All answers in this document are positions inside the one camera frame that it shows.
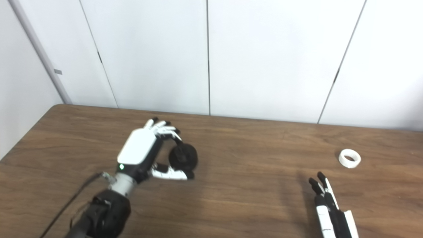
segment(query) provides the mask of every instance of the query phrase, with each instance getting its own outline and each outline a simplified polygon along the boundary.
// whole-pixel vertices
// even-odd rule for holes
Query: black fingertip
[[[313,178],[309,178],[309,179],[308,179],[308,182],[311,184],[311,188],[313,189],[313,191],[314,191],[317,195],[319,195],[319,194],[322,194],[322,193],[323,193],[323,191],[320,189],[319,183],[318,183],[315,179],[313,179]]]
[[[194,172],[191,170],[182,170],[184,174],[187,176],[187,179],[194,179]]]
[[[308,183],[309,184],[311,184],[311,185],[315,185],[316,184],[316,180],[315,179],[313,179],[313,178],[308,178]]]
[[[326,185],[326,176],[322,172],[319,171],[317,173],[317,177],[323,183],[323,185]]]

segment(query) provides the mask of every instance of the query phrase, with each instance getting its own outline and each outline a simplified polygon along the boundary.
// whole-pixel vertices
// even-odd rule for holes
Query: robotic hand
[[[321,232],[324,238],[358,238],[357,227],[350,210],[339,209],[332,187],[326,176],[319,172],[317,177],[323,186],[313,178],[308,182],[316,192],[314,203],[319,216]]]
[[[143,128],[135,129],[118,155],[116,176],[102,175],[110,186],[97,194],[88,209],[71,228],[66,238],[116,238],[122,232],[131,213],[129,195],[135,186],[149,177],[170,180],[194,178],[197,152],[192,145],[184,144],[170,122],[147,121]],[[169,154],[170,165],[155,163],[163,141],[172,139],[176,147]]]

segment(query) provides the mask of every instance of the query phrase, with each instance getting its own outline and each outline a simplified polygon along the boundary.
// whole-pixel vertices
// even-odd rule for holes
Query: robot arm
[[[184,144],[170,122],[157,118],[147,121],[143,128],[135,129],[118,155],[116,176],[103,173],[110,182],[108,189],[97,194],[66,238],[116,238],[122,232],[131,213],[128,197],[134,188],[149,177],[170,180],[193,179],[197,152],[192,145]],[[172,139],[176,147],[169,154],[170,165],[155,163],[163,141]]]

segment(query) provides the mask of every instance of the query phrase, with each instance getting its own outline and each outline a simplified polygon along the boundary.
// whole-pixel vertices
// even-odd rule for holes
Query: white robotic hand
[[[149,176],[187,180],[192,179],[192,170],[197,165],[197,152],[193,146],[184,144],[179,137],[179,130],[170,126],[170,122],[157,118],[147,121],[143,128],[135,129],[125,142],[118,155],[117,173],[122,173],[137,183]],[[171,166],[155,164],[154,160],[163,144],[163,140],[172,139],[177,146],[169,155]]]

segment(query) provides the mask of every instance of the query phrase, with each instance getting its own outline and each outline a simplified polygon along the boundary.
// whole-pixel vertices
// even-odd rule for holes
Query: wooden table
[[[0,237],[38,237],[87,177],[114,173],[129,133],[154,116],[196,147],[196,178],[139,185],[122,238],[319,238],[308,184],[318,171],[361,238],[423,236],[423,133],[57,105],[0,162]],[[361,154],[357,168],[337,161],[345,148]],[[64,236],[106,186],[86,188],[47,237]]]

